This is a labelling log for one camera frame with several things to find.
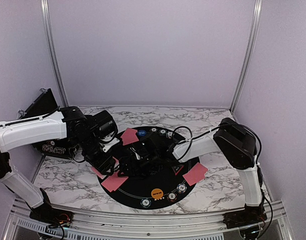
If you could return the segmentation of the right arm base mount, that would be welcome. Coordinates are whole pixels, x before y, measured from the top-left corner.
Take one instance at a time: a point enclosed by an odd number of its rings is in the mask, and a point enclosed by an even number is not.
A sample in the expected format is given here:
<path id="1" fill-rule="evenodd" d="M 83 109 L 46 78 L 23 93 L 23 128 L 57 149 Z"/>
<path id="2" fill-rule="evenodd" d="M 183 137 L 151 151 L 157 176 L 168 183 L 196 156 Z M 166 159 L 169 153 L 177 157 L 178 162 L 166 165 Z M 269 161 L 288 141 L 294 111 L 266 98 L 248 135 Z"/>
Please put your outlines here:
<path id="1" fill-rule="evenodd" d="M 223 223 L 227 229 L 233 229 L 267 220 L 265 210 L 260 207 L 246 207 L 243 210 L 227 212 L 223 215 Z"/>

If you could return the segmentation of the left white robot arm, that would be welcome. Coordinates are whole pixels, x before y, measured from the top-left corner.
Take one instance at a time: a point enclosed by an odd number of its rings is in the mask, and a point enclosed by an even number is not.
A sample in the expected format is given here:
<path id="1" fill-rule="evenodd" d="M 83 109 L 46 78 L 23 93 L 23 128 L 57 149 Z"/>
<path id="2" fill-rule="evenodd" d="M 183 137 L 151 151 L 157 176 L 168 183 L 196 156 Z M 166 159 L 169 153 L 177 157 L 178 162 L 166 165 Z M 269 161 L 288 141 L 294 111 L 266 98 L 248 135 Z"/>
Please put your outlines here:
<path id="1" fill-rule="evenodd" d="M 37 189 L 11 163 L 9 151 L 48 140 L 68 139 L 82 149 L 84 159 L 103 175 L 112 174 L 116 162 L 107 158 L 109 149 L 119 143 L 118 127 L 106 111 L 85 115 L 76 106 L 57 108 L 34 117 L 0 122 L 0 183 L 20 196 L 46 223 L 56 219 L 47 196 Z"/>

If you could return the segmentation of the red black triangle all-in marker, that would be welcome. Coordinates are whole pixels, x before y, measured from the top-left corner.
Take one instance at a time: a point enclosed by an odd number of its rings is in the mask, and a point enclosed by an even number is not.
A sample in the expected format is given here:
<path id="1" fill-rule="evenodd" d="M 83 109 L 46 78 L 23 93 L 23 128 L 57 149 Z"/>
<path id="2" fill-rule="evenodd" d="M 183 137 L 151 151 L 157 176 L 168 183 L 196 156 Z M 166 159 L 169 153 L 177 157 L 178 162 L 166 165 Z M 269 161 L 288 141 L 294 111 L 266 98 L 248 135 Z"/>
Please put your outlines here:
<path id="1" fill-rule="evenodd" d="M 183 167 L 184 167 L 183 164 L 179 164 L 172 166 L 171 169 L 173 170 L 174 174 L 177 176 L 180 173 L 180 171 L 183 169 Z"/>

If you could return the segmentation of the blue small blind button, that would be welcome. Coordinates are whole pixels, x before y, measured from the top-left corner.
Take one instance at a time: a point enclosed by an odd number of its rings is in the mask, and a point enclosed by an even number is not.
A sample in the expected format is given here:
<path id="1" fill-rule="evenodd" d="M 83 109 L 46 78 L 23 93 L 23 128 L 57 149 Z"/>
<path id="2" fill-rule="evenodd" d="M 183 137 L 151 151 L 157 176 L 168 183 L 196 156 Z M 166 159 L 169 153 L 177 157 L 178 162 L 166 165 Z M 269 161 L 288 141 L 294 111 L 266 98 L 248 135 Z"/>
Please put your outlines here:
<path id="1" fill-rule="evenodd" d="M 136 134 L 137 134 L 139 137 L 143 137 L 143 136 L 145 136 L 145 135 L 147 134 L 147 132 L 146 132 L 145 130 L 143 130 L 143 129 L 140 129 L 140 130 L 137 131 Z"/>

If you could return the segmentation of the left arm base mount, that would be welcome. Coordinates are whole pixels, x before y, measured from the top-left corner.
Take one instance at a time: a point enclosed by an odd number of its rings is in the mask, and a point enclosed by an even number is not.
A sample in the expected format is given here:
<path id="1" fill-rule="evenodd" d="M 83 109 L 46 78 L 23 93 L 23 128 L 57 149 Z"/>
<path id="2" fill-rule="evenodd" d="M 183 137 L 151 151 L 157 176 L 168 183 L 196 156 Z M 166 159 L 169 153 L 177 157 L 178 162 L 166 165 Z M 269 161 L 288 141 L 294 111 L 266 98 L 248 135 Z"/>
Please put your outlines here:
<path id="1" fill-rule="evenodd" d="M 33 220 L 47 223 L 51 228 L 69 227 L 72 223 L 73 212 L 62 209 L 53 208 L 50 211 L 37 213 L 31 210 L 29 217 Z"/>

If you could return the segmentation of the green chip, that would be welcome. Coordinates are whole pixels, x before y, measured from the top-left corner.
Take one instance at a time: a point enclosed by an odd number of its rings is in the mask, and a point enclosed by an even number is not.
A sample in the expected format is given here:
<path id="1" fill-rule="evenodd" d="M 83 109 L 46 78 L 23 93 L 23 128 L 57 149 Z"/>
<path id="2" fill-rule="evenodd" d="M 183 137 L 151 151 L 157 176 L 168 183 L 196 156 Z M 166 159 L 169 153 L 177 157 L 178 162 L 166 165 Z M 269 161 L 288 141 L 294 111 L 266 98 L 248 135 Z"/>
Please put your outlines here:
<path id="1" fill-rule="evenodd" d="M 167 131 L 165 129 L 160 129 L 158 133 L 163 136 L 167 133 Z"/>

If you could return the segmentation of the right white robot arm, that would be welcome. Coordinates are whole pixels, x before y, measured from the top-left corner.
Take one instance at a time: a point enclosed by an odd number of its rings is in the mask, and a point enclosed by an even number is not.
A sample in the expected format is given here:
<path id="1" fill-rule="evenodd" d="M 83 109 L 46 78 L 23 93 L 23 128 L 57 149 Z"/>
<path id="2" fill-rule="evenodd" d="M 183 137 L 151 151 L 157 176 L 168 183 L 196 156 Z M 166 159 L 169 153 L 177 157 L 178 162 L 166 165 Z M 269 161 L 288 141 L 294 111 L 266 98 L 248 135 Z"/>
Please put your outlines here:
<path id="1" fill-rule="evenodd" d="M 187 140 L 176 137 L 174 131 L 168 136 L 169 142 L 162 136 L 152 130 L 139 141 L 127 144 L 126 156 L 119 159 L 119 176 L 145 177 L 156 166 L 178 166 L 190 159 L 221 151 L 237 170 L 244 190 L 247 208 L 241 212 L 240 219 L 251 224 L 260 216 L 259 206 L 263 204 L 264 193 L 258 157 L 262 144 L 250 128 L 227 117 L 217 127 Z"/>

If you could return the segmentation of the blue white chip seat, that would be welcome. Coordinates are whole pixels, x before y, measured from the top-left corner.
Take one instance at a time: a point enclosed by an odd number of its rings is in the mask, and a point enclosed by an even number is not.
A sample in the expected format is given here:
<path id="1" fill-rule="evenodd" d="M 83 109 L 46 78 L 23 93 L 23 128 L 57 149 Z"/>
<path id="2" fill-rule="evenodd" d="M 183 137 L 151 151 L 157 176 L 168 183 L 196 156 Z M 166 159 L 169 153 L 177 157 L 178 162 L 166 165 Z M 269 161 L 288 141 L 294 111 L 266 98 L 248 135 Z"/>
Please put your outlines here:
<path id="1" fill-rule="evenodd" d="M 166 134 L 166 137 L 171 139 L 173 137 L 173 132 L 172 131 L 168 131 Z"/>
<path id="2" fill-rule="evenodd" d="M 187 191 L 188 187 L 184 183 L 180 183 L 176 187 L 176 191 L 179 194 L 184 194 Z"/>

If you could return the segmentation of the blue white chip top seat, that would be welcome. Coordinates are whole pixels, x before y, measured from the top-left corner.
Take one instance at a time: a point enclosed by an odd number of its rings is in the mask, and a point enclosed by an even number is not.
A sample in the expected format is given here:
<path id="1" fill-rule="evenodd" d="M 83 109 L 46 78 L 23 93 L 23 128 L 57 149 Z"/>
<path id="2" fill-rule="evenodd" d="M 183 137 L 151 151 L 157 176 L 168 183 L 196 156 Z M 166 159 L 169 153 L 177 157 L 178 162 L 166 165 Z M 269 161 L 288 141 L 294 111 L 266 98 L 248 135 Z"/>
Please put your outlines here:
<path id="1" fill-rule="evenodd" d="M 166 137 L 171 139 L 173 137 L 173 132 L 172 131 L 168 131 L 166 134 Z"/>

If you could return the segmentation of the red playing card deck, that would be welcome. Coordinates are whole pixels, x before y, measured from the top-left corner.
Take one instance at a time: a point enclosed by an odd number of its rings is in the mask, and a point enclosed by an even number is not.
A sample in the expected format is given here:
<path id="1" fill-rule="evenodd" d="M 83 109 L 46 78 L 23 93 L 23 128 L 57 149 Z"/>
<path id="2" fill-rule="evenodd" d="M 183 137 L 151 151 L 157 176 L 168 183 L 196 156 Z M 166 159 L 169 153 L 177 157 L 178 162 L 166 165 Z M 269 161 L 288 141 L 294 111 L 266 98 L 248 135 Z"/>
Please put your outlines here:
<path id="1" fill-rule="evenodd" d="M 105 176 L 103 176 L 95 167 L 91 167 L 91 170 L 100 178 L 103 179 Z"/>

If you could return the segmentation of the blue white chip bottom seat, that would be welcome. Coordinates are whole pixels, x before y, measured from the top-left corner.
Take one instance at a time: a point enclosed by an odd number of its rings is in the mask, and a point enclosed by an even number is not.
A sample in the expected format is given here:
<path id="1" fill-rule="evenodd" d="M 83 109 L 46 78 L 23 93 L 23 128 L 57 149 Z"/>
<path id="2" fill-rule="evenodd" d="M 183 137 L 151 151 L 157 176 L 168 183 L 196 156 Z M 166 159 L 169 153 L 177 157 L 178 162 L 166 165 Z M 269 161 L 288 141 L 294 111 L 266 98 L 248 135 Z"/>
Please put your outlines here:
<path id="1" fill-rule="evenodd" d="M 179 194 L 184 194 L 187 191 L 188 187 L 184 183 L 180 183 L 176 187 L 176 191 Z"/>

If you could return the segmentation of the orange big blind button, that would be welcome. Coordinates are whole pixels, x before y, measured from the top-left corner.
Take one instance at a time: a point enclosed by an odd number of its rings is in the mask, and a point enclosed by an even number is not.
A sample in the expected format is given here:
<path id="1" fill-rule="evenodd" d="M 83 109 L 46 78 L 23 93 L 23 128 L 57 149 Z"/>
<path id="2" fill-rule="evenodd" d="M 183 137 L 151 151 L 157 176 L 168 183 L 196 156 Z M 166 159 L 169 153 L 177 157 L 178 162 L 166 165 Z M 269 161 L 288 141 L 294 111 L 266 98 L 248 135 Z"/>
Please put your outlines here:
<path id="1" fill-rule="evenodd" d="M 155 200 L 162 200 L 164 198 L 164 192 L 160 188 L 155 188 L 151 191 L 151 197 Z"/>

